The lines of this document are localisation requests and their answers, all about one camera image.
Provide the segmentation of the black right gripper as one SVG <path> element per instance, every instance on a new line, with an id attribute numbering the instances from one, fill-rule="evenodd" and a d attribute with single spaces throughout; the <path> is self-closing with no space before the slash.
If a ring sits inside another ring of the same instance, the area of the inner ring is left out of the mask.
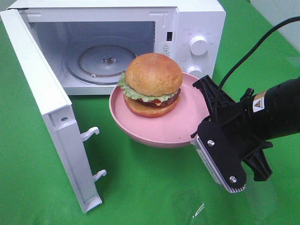
<path id="1" fill-rule="evenodd" d="M 217 97 L 218 85 L 208 75 L 193 83 L 193 87 L 204 97 L 209 111 L 206 120 L 217 124 L 225 135 L 228 151 L 251 168 L 254 181 L 267 181 L 273 172 L 263 150 L 273 145 L 255 133 L 254 122 L 250 118 L 252 110 L 248 106 L 252 98 L 244 97 L 237 103 L 223 90 Z"/>

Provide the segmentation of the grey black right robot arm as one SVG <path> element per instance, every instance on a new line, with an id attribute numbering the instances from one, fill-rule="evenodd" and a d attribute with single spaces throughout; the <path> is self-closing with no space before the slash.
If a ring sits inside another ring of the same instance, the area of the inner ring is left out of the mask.
<path id="1" fill-rule="evenodd" d="M 300 131 L 300 81 L 291 79 L 255 94 L 249 88 L 235 102 L 209 78 L 200 80 L 209 116 L 197 133 L 214 172 L 230 187 L 246 182 L 242 163 L 265 181 L 272 170 L 264 155 L 271 140 Z"/>

